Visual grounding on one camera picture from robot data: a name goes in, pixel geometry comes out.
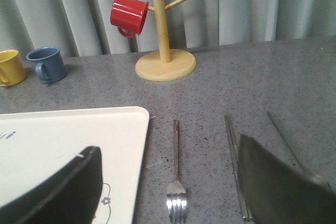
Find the curtain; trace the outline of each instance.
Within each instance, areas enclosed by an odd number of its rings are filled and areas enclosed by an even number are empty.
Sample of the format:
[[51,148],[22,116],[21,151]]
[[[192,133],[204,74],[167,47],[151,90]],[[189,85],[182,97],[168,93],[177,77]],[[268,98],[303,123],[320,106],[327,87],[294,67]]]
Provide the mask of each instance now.
[[[18,49],[22,58],[48,45],[59,46],[64,57],[157,50],[154,13],[142,34],[129,39],[110,24],[112,3],[0,0],[0,50]],[[167,10],[167,24],[171,48],[330,36],[336,35],[336,1],[188,0]]]

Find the black object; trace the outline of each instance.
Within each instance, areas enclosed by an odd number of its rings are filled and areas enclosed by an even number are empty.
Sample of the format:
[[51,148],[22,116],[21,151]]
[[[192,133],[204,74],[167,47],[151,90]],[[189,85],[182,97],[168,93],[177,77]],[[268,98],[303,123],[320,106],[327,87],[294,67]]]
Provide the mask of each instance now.
[[45,182],[0,208],[0,223],[90,224],[101,191],[100,148],[90,146]]
[[336,223],[336,195],[240,136],[238,181],[256,224]]

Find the mug handle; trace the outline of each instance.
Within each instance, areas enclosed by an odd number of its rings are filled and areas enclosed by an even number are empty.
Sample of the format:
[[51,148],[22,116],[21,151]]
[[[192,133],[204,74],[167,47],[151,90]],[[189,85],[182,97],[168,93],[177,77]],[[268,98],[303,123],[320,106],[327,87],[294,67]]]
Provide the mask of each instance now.
[[45,66],[43,63],[38,63],[35,67],[36,74],[41,81],[49,80],[47,72],[45,70]]
[[131,34],[129,34],[129,33],[127,33],[127,32],[125,32],[122,28],[120,28],[120,27],[118,27],[118,31],[120,32],[120,34],[122,35],[122,36],[125,36],[125,37],[128,37],[128,38],[133,38],[134,36],[135,36],[135,33],[131,33]]
[[8,84],[8,83],[9,83],[9,81],[6,78],[5,73],[0,68],[0,84]]

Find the mug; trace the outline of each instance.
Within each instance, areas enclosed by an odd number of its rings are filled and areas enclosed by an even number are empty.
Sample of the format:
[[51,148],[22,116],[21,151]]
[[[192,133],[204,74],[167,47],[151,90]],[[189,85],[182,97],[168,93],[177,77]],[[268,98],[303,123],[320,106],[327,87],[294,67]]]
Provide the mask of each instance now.
[[133,38],[142,31],[147,16],[147,7],[148,2],[140,0],[114,0],[110,16],[111,24],[118,26],[121,35]]
[[41,47],[27,54],[42,83],[53,83],[63,79],[67,75],[60,49],[58,47]]
[[15,49],[0,52],[0,86],[8,87],[22,82],[27,77],[19,57],[19,51]]

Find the gray countertop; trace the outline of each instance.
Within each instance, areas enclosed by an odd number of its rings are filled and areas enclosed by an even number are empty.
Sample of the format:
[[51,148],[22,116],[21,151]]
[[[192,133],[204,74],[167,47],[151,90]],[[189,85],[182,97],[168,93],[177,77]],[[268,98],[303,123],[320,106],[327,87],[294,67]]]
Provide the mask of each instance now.
[[336,188],[336,37],[190,49],[189,76],[152,82],[134,72],[144,53],[65,58],[68,75],[42,84],[28,78],[0,87],[0,113],[137,105],[150,116],[134,223],[168,223],[166,187],[173,180],[172,122],[180,120],[181,180],[187,223],[243,223],[226,135],[247,134],[296,169],[266,111],[291,135],[304,163]]

